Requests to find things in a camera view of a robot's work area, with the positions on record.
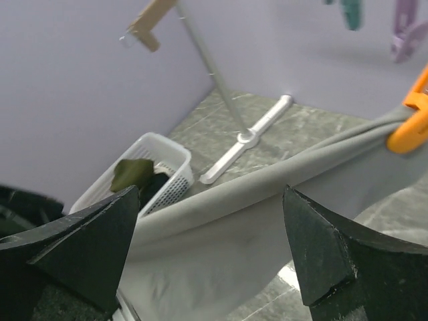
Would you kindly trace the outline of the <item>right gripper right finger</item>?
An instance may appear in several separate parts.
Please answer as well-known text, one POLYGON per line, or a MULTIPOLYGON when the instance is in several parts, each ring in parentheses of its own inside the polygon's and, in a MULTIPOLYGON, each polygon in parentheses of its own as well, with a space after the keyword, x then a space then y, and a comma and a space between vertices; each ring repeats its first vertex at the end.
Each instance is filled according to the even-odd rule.
POLYGON ((313 320, 426 320, 427 247, 379 233, 286 187, 286 233, 313 320))

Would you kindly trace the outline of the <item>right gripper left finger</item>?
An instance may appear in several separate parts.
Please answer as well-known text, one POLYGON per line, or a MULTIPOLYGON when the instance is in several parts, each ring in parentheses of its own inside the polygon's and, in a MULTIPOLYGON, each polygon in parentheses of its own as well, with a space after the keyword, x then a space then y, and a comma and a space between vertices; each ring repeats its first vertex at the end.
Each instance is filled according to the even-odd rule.
POLYGON ((139 206, 128 187, 1 237, 1 319, 136 320, 119 283, 139 206))

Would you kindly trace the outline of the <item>olive green underwear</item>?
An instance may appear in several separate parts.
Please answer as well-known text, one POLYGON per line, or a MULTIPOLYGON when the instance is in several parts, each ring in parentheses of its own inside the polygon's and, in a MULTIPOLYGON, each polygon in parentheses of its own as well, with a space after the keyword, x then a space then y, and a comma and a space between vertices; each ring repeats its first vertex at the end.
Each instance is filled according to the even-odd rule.
POLYGON ((154 162, 146 158, 122 159, 114 167, 113 173, 111 192, 116 193, 132 185, 143 189, 154 176, 154 162))

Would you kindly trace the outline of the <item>grey underwear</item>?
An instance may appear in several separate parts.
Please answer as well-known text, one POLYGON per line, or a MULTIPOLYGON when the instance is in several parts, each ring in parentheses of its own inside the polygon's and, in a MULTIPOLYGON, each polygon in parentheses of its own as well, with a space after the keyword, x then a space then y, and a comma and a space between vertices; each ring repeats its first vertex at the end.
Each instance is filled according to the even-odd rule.
POLYGON ((413 115, 399 106, 291 158, 137 221, 120 290, 143 320, 216 320, 261 292, 291 260, 287 186, 349 219, 416 183, 427 146, 391 152, 387 137, 413 115))

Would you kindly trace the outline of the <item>wooden clip hanger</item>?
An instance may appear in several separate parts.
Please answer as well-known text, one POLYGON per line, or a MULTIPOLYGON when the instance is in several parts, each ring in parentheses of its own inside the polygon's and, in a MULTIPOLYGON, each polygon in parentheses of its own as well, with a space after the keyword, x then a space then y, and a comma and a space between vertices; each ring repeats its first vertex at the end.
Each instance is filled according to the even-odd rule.
POLYGON ((119 38, 120 43, 124 47, 131 47, 139 41, 150 52, 157 51, 160 43, 152 33, 152 30, 177 2, 177 0, 151 1, 128 26, 126 33, 119 38))

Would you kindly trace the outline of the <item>black underwear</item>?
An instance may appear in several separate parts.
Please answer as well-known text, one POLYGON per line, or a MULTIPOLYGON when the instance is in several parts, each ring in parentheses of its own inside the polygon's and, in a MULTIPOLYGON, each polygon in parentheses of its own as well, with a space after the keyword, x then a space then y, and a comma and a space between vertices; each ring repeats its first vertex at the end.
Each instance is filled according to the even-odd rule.
POLYGON ((145 212, 144 208, 168 180, 169 176, 166 173, 149 173, 147 175, 138 175, 136 177, 136 186, 139 190, 138 197, 140 201, 140 210, 142 212, 145 212))

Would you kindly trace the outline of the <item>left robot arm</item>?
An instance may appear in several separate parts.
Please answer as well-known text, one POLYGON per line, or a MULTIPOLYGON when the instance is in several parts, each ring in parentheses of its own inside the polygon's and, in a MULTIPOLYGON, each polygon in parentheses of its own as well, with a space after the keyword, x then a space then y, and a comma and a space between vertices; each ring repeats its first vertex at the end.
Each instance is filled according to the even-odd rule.
POLYGON ((27 231, 64 216, 56 199, 1 185, 1 237, 27 231))

